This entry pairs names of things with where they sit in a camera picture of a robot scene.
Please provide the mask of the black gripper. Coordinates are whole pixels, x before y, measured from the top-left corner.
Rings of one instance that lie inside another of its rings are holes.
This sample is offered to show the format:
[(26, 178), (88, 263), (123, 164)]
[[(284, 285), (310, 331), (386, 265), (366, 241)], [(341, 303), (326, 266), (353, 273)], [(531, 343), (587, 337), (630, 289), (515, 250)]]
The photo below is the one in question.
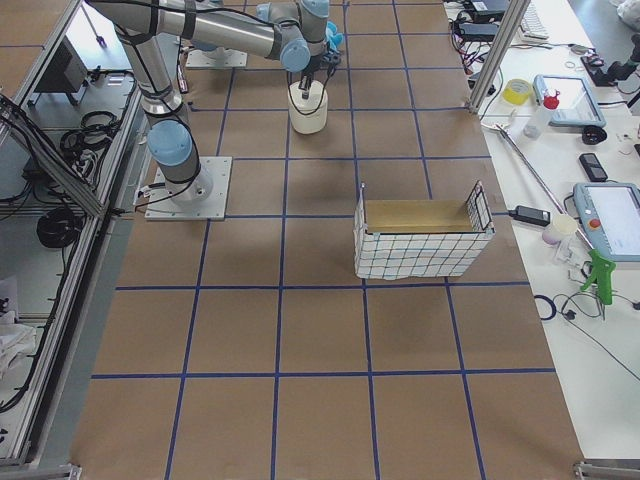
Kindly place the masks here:
[(301, 72), (301, 78), (298, 84), (298, 89), (301, 90), (301, 96), (304, 100), (309, 99), (309, 96), (310, 96), (309, 89), (313, 85), (315, 72), (316, 72), (316, 67), (311, 64), (307, 65), (305, 69)]

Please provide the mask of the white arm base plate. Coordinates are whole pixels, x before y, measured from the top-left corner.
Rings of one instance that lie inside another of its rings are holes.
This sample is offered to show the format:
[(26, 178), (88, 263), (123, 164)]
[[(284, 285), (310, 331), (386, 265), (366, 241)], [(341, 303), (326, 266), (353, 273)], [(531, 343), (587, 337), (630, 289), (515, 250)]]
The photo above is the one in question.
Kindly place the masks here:
[(232, 170), (231, 157), (203, 156), (200, 173), (184, 190), (171, 182), (168, 188), (153, 189), (146, 207), (149, 221), (223, 221)]

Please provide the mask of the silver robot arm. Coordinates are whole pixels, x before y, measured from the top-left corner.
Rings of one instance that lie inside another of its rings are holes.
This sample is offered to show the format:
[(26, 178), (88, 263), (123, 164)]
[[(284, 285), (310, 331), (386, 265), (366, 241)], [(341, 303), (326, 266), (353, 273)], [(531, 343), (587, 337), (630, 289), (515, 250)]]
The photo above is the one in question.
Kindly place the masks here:
[(94, 1), (92, 7), (112, 22), (143, 95), (150, 123), (148, 149), (164, 177), (162, 202), (194, 211), (214, 195), (216, 181), (206, 167), (188, 124), (182, 99), (187, 88), (180, 74), (171, 75), (157, 38), (170, 34), (192, 45), (186, 65), (221, 70), (243, 67), (249, 55), (277, 61), (301, 78), (288, 87), (292, 101), (319, 95), (326, 86), (315, 79), (340, 60), (327, 32), (326, 1), (264, 3), (250, 15), (221, 1)]

